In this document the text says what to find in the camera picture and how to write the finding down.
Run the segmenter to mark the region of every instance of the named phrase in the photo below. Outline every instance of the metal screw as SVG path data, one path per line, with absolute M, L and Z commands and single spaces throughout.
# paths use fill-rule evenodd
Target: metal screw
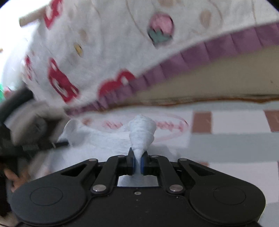
M 107 187 L 105 185 L 95 185 L 95 186 L 93 186 L 92 189 L 95 192 L 102 192 L 102 191 L 105 191 L 107 189 Z
M 183 186 L 181 186 L 181 185 L 172 185 L 172 186 L 170 186 L 170 190 L 174 191 L 174 192 L 182 191 L 183 190 Z

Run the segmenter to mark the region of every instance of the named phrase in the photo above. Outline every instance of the purple fabric edge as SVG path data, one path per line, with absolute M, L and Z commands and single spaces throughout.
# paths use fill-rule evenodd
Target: purple fabric edge
M 262 48 L 279 45 L 279 22 L 251 27 L 242 31 L 198 43 L 156 65 L 128 85 L 101 97 L 86 106 L 66 110 L 68 115 L 107 109 L 138 91 L 143 91 L 178 74 L 189 72 L 223 57 L 252 53 Z

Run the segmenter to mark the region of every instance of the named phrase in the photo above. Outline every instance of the human hand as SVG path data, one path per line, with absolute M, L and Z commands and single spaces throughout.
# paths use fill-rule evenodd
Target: human hand
M 17 190 L 20 186 L 22 186 L 30 180 L 30 175 L 28 174 L 27 169 L 24 169 L 21 172 L 20 177 L 18 177 L 13 171 L 7 168 L 4 169 L 4 174 L 13 183 L 13 187 L 11 188 L 12 192 Z

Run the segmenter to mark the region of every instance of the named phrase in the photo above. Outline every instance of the strawberry print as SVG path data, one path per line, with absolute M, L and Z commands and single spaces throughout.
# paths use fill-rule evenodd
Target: strawberry print
M 172 40 L 173 32 L 174 24 L 168 14 L 156 13 L 151 17 L 147 33 L 154 46 Z
M 131 81 L 131 80 L 135 79 L 135 76 L 127 70 L 121 71 L 118 74 L 116 81 L 108 80 L 101 85 L 101 88 L 99 89 L 99 97 L 104 96 L 107 93 L 114 91 L 117 88 L 123 86 L 124 85 L 122 83 L 123 79 L 126 79 L 127 81 Z
M 68 77 L 62 73 L 53 58 L 49 60 L 49 82 L 65 103 L 72 101 L 79 90 L 71 84 Z
M 63 0 L 53 0 L 45 10 L 45 25 L 48 29 L 51 28 L 56 18 L 62 13 Z

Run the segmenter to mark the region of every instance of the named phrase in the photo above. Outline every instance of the white cloth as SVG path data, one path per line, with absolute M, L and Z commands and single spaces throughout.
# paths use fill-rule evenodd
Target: white cloth
M 156 123 L 141 115 L 115 133 L 101 132 L 83 125 L 78 120 L 70 120 L 60 137 L 60 140 L 67 139 L 70 147 L 51 152 L 37 175 L 32 177 L 39 178 L 44 171 L 49 174 L 90 158 L 105 162 L 111 156 L 127 155 L 132 147 L 136 158 L 135 175 L 120 177 L 118 186 L 157 186 L 156 177 L 143 176 L 140 173 L 141 156 L 153 142 L 155 130 Z
M 25 82 L 52 105 L 85 105 L 200 41 L 278 19 L 266 0 L 53 0 Z

